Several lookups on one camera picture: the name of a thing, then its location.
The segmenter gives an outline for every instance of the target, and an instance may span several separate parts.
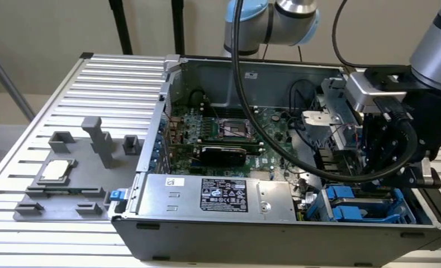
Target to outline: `green circuit board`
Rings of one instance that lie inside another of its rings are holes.
[[[296,153],[289,138],[288,117],[273,108],[260,108],[257,120],[280,145]],[[272,177],[283,174],[281,156],[263,142],[249,121],[242,118],[205,117],[197,109],[174,107],[172,119],[172,174],[249,177],[253,171],[265,171]],[[197,151],[204,146],[224,146],[248,150],[244,166],[202,166]]]

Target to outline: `slotted aluminum table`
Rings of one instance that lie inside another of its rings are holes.
[[[0,163],[0,267],[182,267],[192,264],[141,262],[109,221],[15,222],[13,214],[49,155],[54,131],[81,129],[84,116],[102,116],[114,138],[144,138],[153,103],[165,82],[162,57],[96,54],[81,59],[34,122]],[[441,151],[434,167],[441,175]],[[210,267],[259,265],[198,264]],[[441,250],[416,251],[387,268],[441,267]]]

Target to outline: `wire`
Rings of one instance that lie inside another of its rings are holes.
[[[299,56],[300,56],[300,62],[304,62],[304,56],[303,56],[303,49],[299,46]]]
[[[312,100],[312,102],[311,102],[311,105],[308,105],[308,103],[307,103],[307,99],[305,99],[305,96],[303,95],[303,93],[300,92],[300,90],[296,89],[296,94],[299,94],[300,97],[301,97],[303,100],[304,100],[304,107],[305,107],[305,110],[308,110],[309,107],[313,107],[313,105],[315,105],[315,103],[316,103],[316,99],[317,99],[317,91],[316,91],[316,87],[317,87],[317,86],[316,86],[315,83],[313,83],[311,80],[308,80],[308,79],[301,78],[301,79],[296,80],[296,81],[292,83],[292,85],[291,85],[291,91],[289,91],[289,112],[291,112],[291,113],[292,113],[292,92],[293,92],[293,89],[295,89],[296,85],[297,85],[299,83],[301,83],[301,82],[307,82],[307,83],[309,83],[309,84],[313,86],[313,89],[315,89],[315,97],[313,97],[313,100]]]
[[[268,44],[267,44],[267,46],[265,46],[263,60],[265,60],[267,50],[268,50]]]
[[[415,129],[412,125],[408,122],[400,122],[397,127],[399,130],[404,132],[405,134],[405,140],[407,140],[407,149],[405,153],[401,155],[401,158],[399,159],[397,162],[388,168],[367,174],[367,175],[359,175],[359,176],[345,176],[345,175],[337,175],[333,173],[329,173],[315,166],[309,165],[300,159],[297,159],[296,156],[293,156],[289,152],[285,151],[285,149],[277,144],[275,139],[269,136],[269,134],[265,132],[263,129],[260,123],[256,120],[256,117],[251,111],[251,106],[249,106],[249,101],[247,98],[245,94],[245,89],[244,89],[244,82],[242,82],[242,76],[241,76],[241,64],[240,64],[240,28],[241,28],[241,11],[242,11],[242,5],[244,5],[244,0],[237,0],[236,3],[236,11],[234,11],[234,21],[233,21],[233,76],[234,76],[234,82],[236,82],[236,90],[240,98],[240,102],[242,105],[244,112],[247,114],[248,119],[251,120],[251,123],[257,130],[257,132],[261,134],[261,137],[264,138],[264,141],[271,145],[272,149],[285,158],[285,160],[291,163],[293,163],[296,166],[299,166],[303,170],[307,172],[317,175],[321,178],[325,178],[331,181],[339,181],[344,183],[364,183],[368,181],[373,181],[376,179],[385,178],[391,175],[395,175],[396,172],[400,171],[404,165],[408,164],[409,159],[416,153],[417,149],[417,134],[415,132]]]
[[[343,0],[339,10],[337,10],[337,14],[335,16],[335,21],[333,21],[333,31],[332,31],[332,42],[333,42],[333,50],[335,50],[335,54],[337,55],[339,60],[341,61],[341,63],[344,65],[352,66],[355,68],[371,68],[371,67],[397,67],[400,65],[367,65],[367,64],[356,64],[356,63],[351,63],[348,60],[345,60],[345,58],[341,56],[340,53],[340,49],[339,49],[339,43],[337,43],[337,27],[339,27],[339,20],[340,20],[340,15],[343,12],[343,9],[345,7],[348,0]]]
[[[345,127],[345,126],[353,126],[353,124],[345,124],[345,125],[341,125],[337,127],[337,129],[333,131],[332,135],[324,140],[323,142],[323,146],[325,147],[327,146],[327,142],[329,141],[329,139],[333,137],[335,133],[339,132],[339,130]]]
[[[202,95],[206,95],[206,91],[202,88],[196,88],[189,94],[188,105],[190,105],[190,101],[193,100],[193,96],[197,92],[202,92]]]
[[[299,130],[299,120],[296,120],[296,127],[295,127],[295,130],[296,130],[296,133],[297,135],[300,136],[300,138],[303,139],[304,143],[312,148],[313,152],[316,152],[316,154],[319,154],[319,149],[316,146],[313,146],[313,144],[305,139],[303,133],[300,132]]]
[[[291,170],[291,163],[285,163],[285,169],[287,169],[292,174],[297,174],[297,175],[308,173],[307,171],[301,171],[301,172],[295,172],[295,171],[292,171],[292,170]]]

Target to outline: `wall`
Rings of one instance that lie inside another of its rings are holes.
[[[226,3],[185,0],[188,54],[221,55]],[[305,61],[337,63],[331,33],[340,3],[319,0],[323,20],[303,46]],[[339,28],[344,57],[407,64],[440,6],[441,0],[351,0]],[[125,9],[136,54],[174,53],[170,0],[125,0]],[[22,92],[50,94],[84,51],[121,53],[108,0],[0,0],[0,63]],[[271,46],[267,58],[299,60],[297,48]]]

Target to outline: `gray post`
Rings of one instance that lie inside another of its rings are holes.
[[[31,109],[31,106],[25,98],[25,96],[18,91],[15,85],[13,84],[10,77],[7,76],[2,66],[0,66],[0,83],[5,86],[6,91],[9,92],[13,100],[15,101],[18,107],[21,108],[25,116],[30,121],[35,118],[34,110]]]
[[[102,164],[105,168],[110,169],[113,164],[113,155],[112,155],[112,135],[109,132],[101,130],[101,117],[100,116],[88,116],[85,117],[81,128],[89,133],[93,143],[94,152],[100,155]]]

